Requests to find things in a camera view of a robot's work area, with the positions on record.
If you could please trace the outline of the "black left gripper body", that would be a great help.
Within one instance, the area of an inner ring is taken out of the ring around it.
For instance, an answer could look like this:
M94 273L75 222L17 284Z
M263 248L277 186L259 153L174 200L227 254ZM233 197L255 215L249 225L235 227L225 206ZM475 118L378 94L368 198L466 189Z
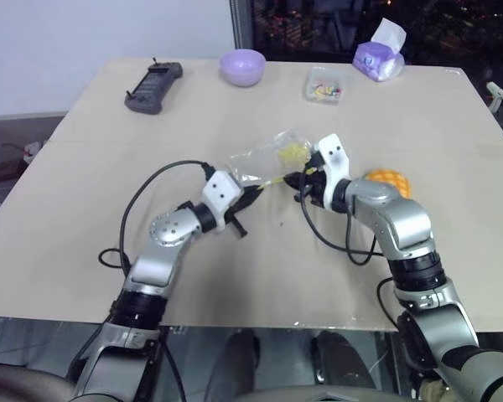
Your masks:
M224 215L225 222L231 222L234 219L235 214L250 206L252 203L251 195L251 193L242 194L242 196L240 196L238 200L227 209Z

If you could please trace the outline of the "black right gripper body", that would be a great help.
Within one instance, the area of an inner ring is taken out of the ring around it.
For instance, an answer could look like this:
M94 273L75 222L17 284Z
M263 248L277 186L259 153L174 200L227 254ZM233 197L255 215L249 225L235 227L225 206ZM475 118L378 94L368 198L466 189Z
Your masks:
M321 154L318 151L311 152L309 160L300 171L305 173L305 186L297 188L298 193L308 191L311 204L320 208L325 207L326 173L324 168L325 161ZM305 200L300 203L302 207L305 205Z

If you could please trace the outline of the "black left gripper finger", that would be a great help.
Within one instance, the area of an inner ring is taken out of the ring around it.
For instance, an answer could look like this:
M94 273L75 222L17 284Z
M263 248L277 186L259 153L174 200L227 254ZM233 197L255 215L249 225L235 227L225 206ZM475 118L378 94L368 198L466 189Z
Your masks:
M260 185L249 185L244 187L244 193L239 199L241 208L248 208L262 194L263 188Z
M242 226L241 222L233 213L229 214L228 222L235 227L236 232L241 238L247 236L248 234L247 230Z

